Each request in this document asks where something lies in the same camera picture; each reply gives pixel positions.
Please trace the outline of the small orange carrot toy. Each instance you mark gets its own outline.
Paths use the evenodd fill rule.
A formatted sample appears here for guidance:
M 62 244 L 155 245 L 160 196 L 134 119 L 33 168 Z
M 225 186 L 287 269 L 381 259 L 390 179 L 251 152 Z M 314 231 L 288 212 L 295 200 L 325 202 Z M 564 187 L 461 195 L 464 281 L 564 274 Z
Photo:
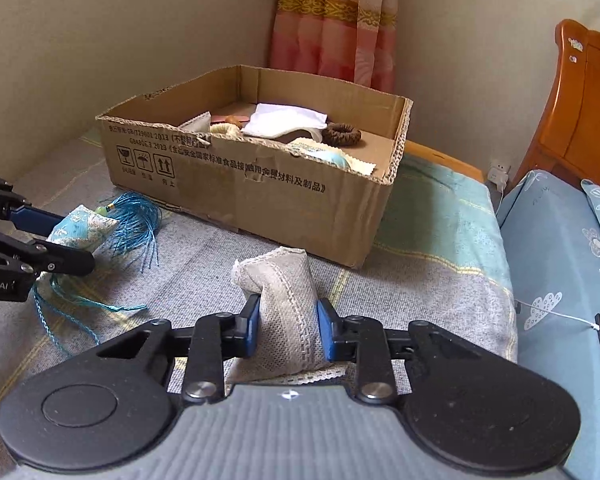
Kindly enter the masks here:
M 234 125 L 238 128 L 242 128 L 244 126 L 244 122 L 238 116 L 226 116 L 224 118 L 224 122 L 226 122 L 227 124 Z

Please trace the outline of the grey woven cloth bag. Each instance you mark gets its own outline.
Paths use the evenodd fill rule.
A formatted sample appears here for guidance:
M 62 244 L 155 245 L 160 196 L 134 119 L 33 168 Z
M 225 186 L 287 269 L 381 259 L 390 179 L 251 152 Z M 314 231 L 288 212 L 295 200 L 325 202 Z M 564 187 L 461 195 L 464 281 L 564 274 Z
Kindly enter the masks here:
M 317 319 L 317 293 L 309 257 L 302 249 L 279 247 L 237 261 L 232 283 L 247 296 L 260 296 L 257 348 L 225 374 L 233 384 L 305 385 L 339 380 L 344 364 L 324 356 Z

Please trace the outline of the white blue plush toy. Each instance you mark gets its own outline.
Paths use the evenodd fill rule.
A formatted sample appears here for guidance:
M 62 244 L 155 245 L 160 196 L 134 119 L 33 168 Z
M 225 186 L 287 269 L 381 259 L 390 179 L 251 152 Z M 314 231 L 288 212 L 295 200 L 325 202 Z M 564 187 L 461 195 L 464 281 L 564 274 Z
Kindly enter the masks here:
M 335 166 L 337 166 L 340 169 L 349 169 L 350 168 L 350 165 L 349 165 L 349 162 L 347 161 L 347 159 L 345 159 L 339 153 L 327 152 L 324 155 L 324 159 L 326 160 L 326 162 L 330 162 L 331 164 L 334 164 Z

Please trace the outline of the white wall socket charger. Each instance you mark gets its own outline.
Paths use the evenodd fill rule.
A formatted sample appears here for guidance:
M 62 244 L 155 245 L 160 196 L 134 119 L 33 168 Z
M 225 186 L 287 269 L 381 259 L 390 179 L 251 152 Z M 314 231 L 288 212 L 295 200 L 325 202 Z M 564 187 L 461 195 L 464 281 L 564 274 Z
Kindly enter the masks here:
M 504 193 L 509 181 L 509 164 L 492 159 L 486 178 L 491 182 L 500 193 Z

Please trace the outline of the pink patterned curtain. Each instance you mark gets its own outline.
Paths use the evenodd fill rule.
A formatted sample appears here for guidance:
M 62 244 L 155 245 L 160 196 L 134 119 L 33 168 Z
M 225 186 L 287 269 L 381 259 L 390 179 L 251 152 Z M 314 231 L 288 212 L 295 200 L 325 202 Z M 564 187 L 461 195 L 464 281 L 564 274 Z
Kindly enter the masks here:
M 268 66 L 393 92 L 398 0 L 277 0 Z

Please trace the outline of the orange wooden headboard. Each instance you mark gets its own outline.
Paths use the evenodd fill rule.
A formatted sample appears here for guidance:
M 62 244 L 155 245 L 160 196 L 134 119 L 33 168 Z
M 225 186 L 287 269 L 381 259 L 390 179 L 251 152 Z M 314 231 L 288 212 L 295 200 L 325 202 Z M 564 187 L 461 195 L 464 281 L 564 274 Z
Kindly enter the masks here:
M 600 32 L 573 20 L 556 25 L 556 75 L 512 190 L 531 170 L 545 170 L 573 186 L 600 185 Z

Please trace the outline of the cardboard box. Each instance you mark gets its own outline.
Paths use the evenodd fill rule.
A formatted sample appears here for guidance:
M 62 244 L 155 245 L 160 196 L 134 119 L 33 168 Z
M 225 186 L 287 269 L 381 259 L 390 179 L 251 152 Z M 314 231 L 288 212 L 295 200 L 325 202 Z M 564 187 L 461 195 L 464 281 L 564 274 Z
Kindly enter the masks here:
M 294 105 L 358 128 L 370 174 L 250 136 L 194 133 L 189 120 Z M 97 118 L 110 179 L 173 209 L 357 268 L 403 157 L 412 103 L 335 78 L 235 65 L 140 94 Z

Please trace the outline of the blue floral bed sheet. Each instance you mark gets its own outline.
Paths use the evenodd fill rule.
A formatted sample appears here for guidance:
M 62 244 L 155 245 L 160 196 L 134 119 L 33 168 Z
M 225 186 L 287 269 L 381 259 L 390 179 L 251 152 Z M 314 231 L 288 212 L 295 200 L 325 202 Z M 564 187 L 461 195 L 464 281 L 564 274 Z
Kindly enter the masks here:
M 532 170 L 496 215 L 518 312 L 518 362 L 576 400 L 581 429 L 566 463 L 600 479 L 600 186 Z

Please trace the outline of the floral sachet with blue tassel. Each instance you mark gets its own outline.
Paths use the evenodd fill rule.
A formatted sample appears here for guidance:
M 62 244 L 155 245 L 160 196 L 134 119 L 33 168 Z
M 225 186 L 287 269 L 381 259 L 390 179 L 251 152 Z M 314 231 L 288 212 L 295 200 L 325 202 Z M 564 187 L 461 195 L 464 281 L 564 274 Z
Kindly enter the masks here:
M 61 247 L 84 249 L 89 255 L 103 250 L 110 262 L 121 264 L 125 269 L 137 264 L 141 271 L 145 271 L 159 263 L 157 235 L 162 227 L 162 220 L 162 209 L 148 197 L 137 192 L 124 192 L 95 209 L 77 206 L 53 227 L 47 239 Z M 99 344 L 100 338 L 91 327 L 55 306 L 52 300 L 44 296 L 44 289 L 50 290 L 54 297 L 73 307 L 107 313 L 135 313 L 148 309 L 146 304 L 119 306 L 88 298 L 79 294 L 73 285 L 62 284 L 57 272 L 43 272 L 32 287 L 33 304 L 46 336 L 67 358 L 71 356 L 71 352 L 60 342 L 47 321 L 47 311 L 58 316 L 61 321 L 76 326 L 94 344 Z

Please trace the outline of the yellow lens cleaning cloth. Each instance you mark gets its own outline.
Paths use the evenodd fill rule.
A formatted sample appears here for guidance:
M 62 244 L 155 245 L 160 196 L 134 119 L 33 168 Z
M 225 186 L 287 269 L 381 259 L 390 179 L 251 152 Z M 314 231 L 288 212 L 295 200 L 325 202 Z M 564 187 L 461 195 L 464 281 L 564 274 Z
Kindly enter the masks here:
M 333 148 L 324 143 L 318 143 L 313 139 L 297 138 L 287 144 L 291 151 L 306 155 L 309 158 L 329 162 L 343 170 L 351 170 L 363 176 L 370 176 L 376 165 L 372 162 L 363 162 L 340 148 Z

